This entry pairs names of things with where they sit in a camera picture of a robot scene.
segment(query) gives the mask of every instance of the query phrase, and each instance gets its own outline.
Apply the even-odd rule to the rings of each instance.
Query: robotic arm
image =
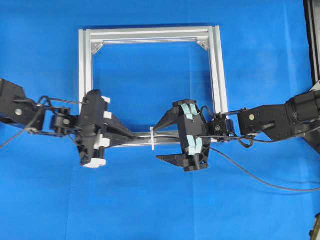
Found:
[[[82,104],[81,113],[71,115],[70,108],[55,107],[52,101]],[[74,135],[72,140],[77,146],[80,164],[88,168],[106,165],[106,148],[140,139],[108,111],[109,104],[110,98],[102,96],[100,90],[88,92],[82,102],[48,96],[35,102],[26,97],[21,86],[0,78],[0,122],[21,128],[20,133],[27,131],[34,135],[52,137]],[[53,113],[50,124],[53,132],[43,131],[47,111]],[[281,105],[263,105],[253,109],[217,113],[212,115],[213,119],[209,122],[195,100],[177,101],[153,130],[156,132],[177,124],[182,153],[159,155],[157,158],[182,167],[185,172],[206,169],[209,167],[212,139],[218,142],[238,140],[241,145],[249,148],[254,142],[278,142],[303,137],[320,153],[320,134],[317,131],[320,129],[319,111],[320,90],[297,95]],[[237,115],[241,136],[236,135],[230,115]],[[271,141],[255,139],[261,132]]]
[[[0,78],[0,122],[23,129],[21,133],[52,137],[75,135],[80,164],[84,167],[106,165],[106,148],[135,139],[133,133],[108,112],[110,98],[102,96],[100,90],[92,90],[83,98],[80,115],[70,115],[70,108],[54,107],[52,101],[79,103],[47,96],[36,103],[26,97],[21,86]],[[50,129],[54,132],[42,131],[47,111],[53,113]]]
[[[218,142],[238,140],[249,148],[254,142],[278,142],[293,137],[303,137],[320,153],[320,90],[297,95],[285,104],[263,105],[253,109],[218,113],[212,121],[206,122],[202,111],[194,100],[173,103],[155,126],[154,130],[177,124],[182,154],[161,155],[157,158],[178,167],[185,172],[208,168],[211,139]],[[235,134],[234,123],[228,119],[237,115],[241,137]],[[263,132],[271,141],[255,139]]]

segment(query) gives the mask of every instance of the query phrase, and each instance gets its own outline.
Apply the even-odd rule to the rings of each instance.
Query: gripper jaw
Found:
[[[110,98],[92,90],[83,98],[79,116],[81,132],[76,137],[81,165],[98,168],[106,165],[105,149],[131,142],[134,134],[108,111]]]
[[[208,129],[197,102],[191,99],[174,102],[173,108],[166,112],[154,130],[173,124],[178,126],[182,153],[156,157],[177,167],[182,167],[185,172],[208,168],[210,139],[198,137],[207,136]]]

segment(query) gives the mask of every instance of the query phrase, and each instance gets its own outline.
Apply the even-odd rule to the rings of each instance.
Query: metal bar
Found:
[[[91,30],[85,31],[85,93],[90,92],[93,85],[93,61],[91,53]]]
[[[154,43],[188,43],[195,42],[196,39],[156,39],[156,40],[108,40],[104,45],[111,44],[154,44]]]
[[[79,30],[79,99],[80,101],[86,95],[86,38],[85,31]]]
[[[92,29],[92,35],[124,35],[124,34],[176,34],[176,33],[205,33],[210,26],[178,26],[178,27],[144,27],[144,28],[114,28]]]
[[[215,59],[216,59],[216,68],[217,68],[219,90],[220,90],[221,112],[226,113],[229,108],[228,108],[227,87],[226,87],[226,78],[225,78],[225,67],[224,67],[224,59],[222,55],[222,43],[221,43],[219,26],[215,26],[213,29],[213,41],[214,41],[214,53],[215,53]]]
[[[207,32],[178,32],[178,33],[144,33],[144,34],[122,34],[122,35],[92,35],[91,42],[108,42],[108,41],[172,41],[172,40],[185,40],[195,42],[197,39],[207,39],[209,37]]]
[[[216,113],[222,112],[221,98],[220,98],[220,84],[216,61],[216,50],[214,42],[214,32],[213,28],[209,29],[209,61],[210,61],[210,78],[211,78],[211,92],[214,105],[214,111]]]
[[[117,145],[117,148],[123,147],[139,147],[139,146],[151,146],[151,133],[150,132],[136,132],[136,137],[144,137],[145,139],[137,139],[130,143]],[[179,137],[178,131],[160,131],[154,133],[154,145],[165,145],[165,144],[179,144],[180,141],[174,138],[165,138],[163,136]],[[217,140],[211,139],[212,143],[216,143]]]

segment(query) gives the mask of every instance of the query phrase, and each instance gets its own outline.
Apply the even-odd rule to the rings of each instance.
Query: light blue tape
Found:
[[[191,113],[192,113],[192,115],[199,115],[199,113],[198,113],[198,111],[197,111],[197,109],[196,109],[196,105],[194,105],[194,104],[190,104],[190,107],[191,107]]]
[[[195,146],[195,153],[196,154],[200,154],[201,153],[201,148],[202,148],[202,138],[198,137],[196,140],[195,140],[195,143],[196,143],[196,146]]]
[[[193,120],[194,118],[192,117],[192,114],[190,112],[190,109],[189,109],[188,105],[184,103],[184,104],[181,105],[181,107],[182,107],[182,110],[183,110],[186,118],[190,119],[190,120]]]
[[[196,142],[195,142],[194,136],[187,135],[186,138],[188,139],[188,143],[189,143],[189,155],[195,155],[196,154]]]

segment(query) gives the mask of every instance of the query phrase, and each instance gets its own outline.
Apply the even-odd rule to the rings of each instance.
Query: white plastic part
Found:
[[[106,96],[102,96],[103,100],[106,102],[106,103],[111,103],[111,98],[110,97],[106,97]]]
[[[192,135],[187,135],[186,138],[188,139],[188,143],[189,143],[189,155],[193,156],[196,154],[196,142],[194,139],[194,136]]]
[[[197,108],[196,108],[196,105],[194,104],[190,104],[190,108],[191,108],[191,113],[192,115],[199,115],[198,111],[197,111]]]
[[[93,148],[95,150],[99,150],[100,147],[108,148],[110,146],[110,139],[109,138],[104,138],[103,134],[99,134],[96,137],[95,144]]]
[[[112,119],[112,112],[110,111],[105,111],[104,114],[103,114],[103,117],[105,119]]]
[[[181,105],[182,110],[186,116],[187,119],[193,120],[194,118],[192,117],[192,113],[190,112],[190,108],[188,107],[188,104],[182,104]]]
[[[198,137],[195,140],[195,153],[196,154],[200,154],[201,153],[201,148],[202,148],[203,142],[202,142],[202,138]]]
[[[154,135],[154,128],[150,127],[150,134],[151,134],[151,147],[152,151],[155,150],[155,135]]]
[[[83,166],[86,168],[97,169],[99,167],[105,166],[106,164],[107,161],[105,159],[91,158],[91,162]]]

